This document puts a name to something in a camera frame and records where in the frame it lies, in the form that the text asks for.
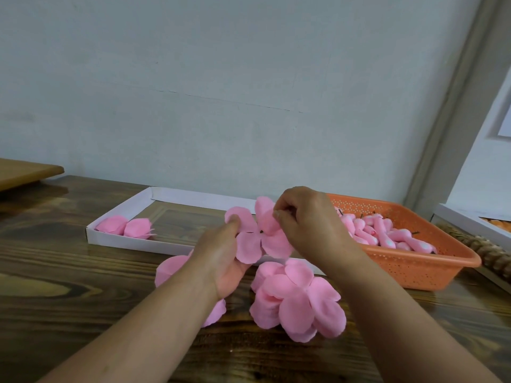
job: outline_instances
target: wooden table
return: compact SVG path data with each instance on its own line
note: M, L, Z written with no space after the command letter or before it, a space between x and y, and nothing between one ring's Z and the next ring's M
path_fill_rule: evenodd
M88 245L85 226L144 189L64 177L0 193L0 381L33 382L153 289L165 256ZM172 381L381 381L348 307L346 331L307 344L262 330L250 269L221 321L201 329ZM511 381L511 296L474 270L414 299L503 381Z

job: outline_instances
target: right hand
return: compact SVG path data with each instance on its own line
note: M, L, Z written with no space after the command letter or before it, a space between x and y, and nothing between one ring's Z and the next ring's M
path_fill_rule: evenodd
M273 209L290 244L325 273L332 265L365 255L325 193L308 187L286 189Z

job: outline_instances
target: perforated basket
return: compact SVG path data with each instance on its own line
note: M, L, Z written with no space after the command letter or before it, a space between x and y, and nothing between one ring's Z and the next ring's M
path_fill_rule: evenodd
M344 213L354 213L357 217L380 213L391 218L394 227L418 231L414 238L437 248L438 254L435 255L361 244L367 255L404 288L440 290L463 267L481 265L481 258L474 251L402 205L331 193L328 196Z

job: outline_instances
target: white wall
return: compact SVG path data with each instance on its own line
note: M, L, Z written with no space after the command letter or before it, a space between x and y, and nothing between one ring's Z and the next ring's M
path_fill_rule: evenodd
M480 0L2 0L0 155L401 202Z
M505 151L509 143L489 135L488 127L495 119L492 105L511 66L510 32L511 0L502 0L414 208L425 218L431 217L438 203L456 203L465 208L478 205L484 210L489 207L488 199L505 198L502 192L494 196L505 191L503 180L511 174L511 159L506 161L509 151ZM467 161L469 154L472 162ZM494 156L500 160L496 170L488 165ZM499 203L498 207L504 207L503 202Z
M470 149L448 204L511 217L511 138L497 135L510 103L511 69Z

